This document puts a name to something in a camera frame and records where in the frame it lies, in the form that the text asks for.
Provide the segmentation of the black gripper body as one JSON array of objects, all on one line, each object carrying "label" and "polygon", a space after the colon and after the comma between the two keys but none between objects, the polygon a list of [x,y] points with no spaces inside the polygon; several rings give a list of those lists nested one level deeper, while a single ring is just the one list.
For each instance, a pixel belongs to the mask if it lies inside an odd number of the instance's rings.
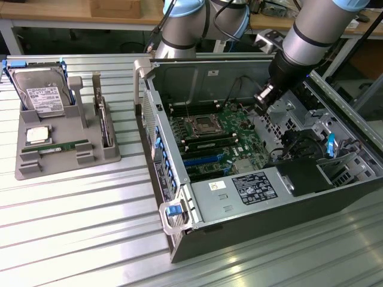
[{"label": "black gripper body", "polygon": [[278,51],[269,65],[269,79],[255,98],[254,110],[264,115],[268,108],[288,90],[300,84],[315,68],[315,65],[298,65],[290,62],[282,51]]}]

